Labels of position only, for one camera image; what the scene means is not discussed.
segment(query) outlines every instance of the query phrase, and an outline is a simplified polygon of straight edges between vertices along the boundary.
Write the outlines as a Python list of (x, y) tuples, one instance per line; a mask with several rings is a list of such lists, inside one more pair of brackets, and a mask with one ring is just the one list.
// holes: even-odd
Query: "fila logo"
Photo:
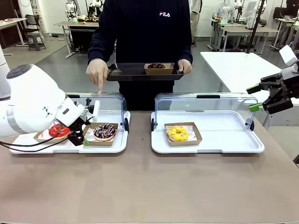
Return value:
[(164, 17), (170, 17), (170, 14), (169, 13), (166, 13), (166, 12), (160, 12), (160, 16), (164, 16)]

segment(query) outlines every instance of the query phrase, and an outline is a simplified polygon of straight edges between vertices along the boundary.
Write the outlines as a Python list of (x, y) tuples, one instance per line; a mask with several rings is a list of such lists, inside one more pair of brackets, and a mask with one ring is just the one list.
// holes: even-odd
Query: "brown table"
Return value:
[(12, 155), (0, 148), (0, 220), (22, 223), (299, 220), (299, 169), (256, 121), (262, 154), (156, 154), (132, 112), (121, 154)]
[[(72, 52), (71, 51), (71, 48), (70, 48), (70, 43), (68, 41), (68, 37), (66, 36), (66, 33), (65, 31), (66, 30), (69, 30), (69, 27), (99, 27), (99, 23), (98, 22), (86, 22), (86, 23), (83, 23), (83, 22), (59, 22), (59, 23), (55, 23), (54, 26), (59, 26), (59, 27), (62, 27), (62, 30), (64, 32), (64, 38), (65, 38), (65, 42), (66, 42), (66, 47), (69, 51), (69, 54), (67, 56), (65, 56), (65, 58), (69, 58), (70, 56), (74, 55), (75, 52)], [(93, 29), (84, 29), (84, 30), (81, 30), (81, 31), (84, 31), (84, 32), (93, 32), (94, 30)]]

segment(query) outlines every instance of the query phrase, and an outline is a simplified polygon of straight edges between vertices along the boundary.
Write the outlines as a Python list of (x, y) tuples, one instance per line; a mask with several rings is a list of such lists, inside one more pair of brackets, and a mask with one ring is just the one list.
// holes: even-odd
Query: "black tray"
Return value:
[(176, 64), (172, 63), (174, 70), (167, 75), (147, 75), (145, 63), (115, 63), (109, 66), (107, 81), (171, 81), (179, 80), (183, 73), (178, 72)]

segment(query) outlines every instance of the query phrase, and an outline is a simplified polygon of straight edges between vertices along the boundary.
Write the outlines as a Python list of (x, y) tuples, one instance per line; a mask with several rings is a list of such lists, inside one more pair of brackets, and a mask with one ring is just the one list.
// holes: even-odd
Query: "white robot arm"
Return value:
[(241, 0), (235, 0), (235, 8), (241, 7), (242, 6), (242, 2)]
[[(255, 23), (256, 23), (257, 12), (258, 12), (258, 10), (260, 9), (260, 7), (261, 7), (261, 3), (259, 3), (258, 7), (255, 7), (255, 8), (253, 9), (251, 15), (250, 15), (249, 18), (248, 18), (246, 28), (248, 28), (248, 29), (253, 29), (253, 27), (254, 27), (254, 25), (255, 25)], [(262, 14), (264, 13), (266, 7), (267, 7), (267, 4), (266, 4), (266, 2), (265, 2), (264, 5), (263, 5)]]
[(88, 109), (76, 106), (56, 82), (35, 65), (21, 65), (11, 70), (6, 78), (10, 100), (0, 101), (0, 137), (44, 131), (59, 121), (69, 127), (69, 140), (81, 145), (82, 125)]
[(223, 17), (221, 20), (221, 24), (227, 24), (228, 19), (233, 19), (235, 16), (235, 5), (234, 5), (234, 1), (231, 0), (224, 0), (224, 7), (222, 8), (223, 11)]

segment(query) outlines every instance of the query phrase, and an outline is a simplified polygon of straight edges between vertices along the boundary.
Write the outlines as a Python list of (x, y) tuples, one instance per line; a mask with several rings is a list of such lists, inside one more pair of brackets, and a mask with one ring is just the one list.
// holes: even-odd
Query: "tray handle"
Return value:
[(220, 99), (220, 95), (197, 95), (196, 99)]

